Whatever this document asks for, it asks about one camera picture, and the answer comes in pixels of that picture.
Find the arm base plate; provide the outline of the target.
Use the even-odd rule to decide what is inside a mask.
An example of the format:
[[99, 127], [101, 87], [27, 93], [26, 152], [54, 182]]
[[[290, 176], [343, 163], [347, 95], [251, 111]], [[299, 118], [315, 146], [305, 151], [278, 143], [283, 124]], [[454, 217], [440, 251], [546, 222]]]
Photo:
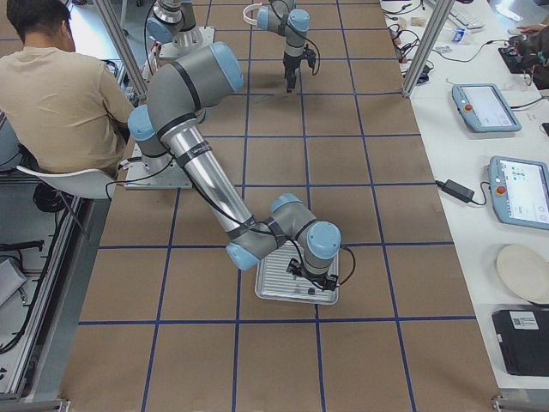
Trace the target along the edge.
[[157, 52], [160, 61], [175, 60], [210, 45], [214, 41], [215, 27], [199, 27], [177, 33], [173, 40], [163, 44]]
[[192, 183], [158, 141], [137, 141], [130, 158], [121, 162], [127, 190], [190, 189]]

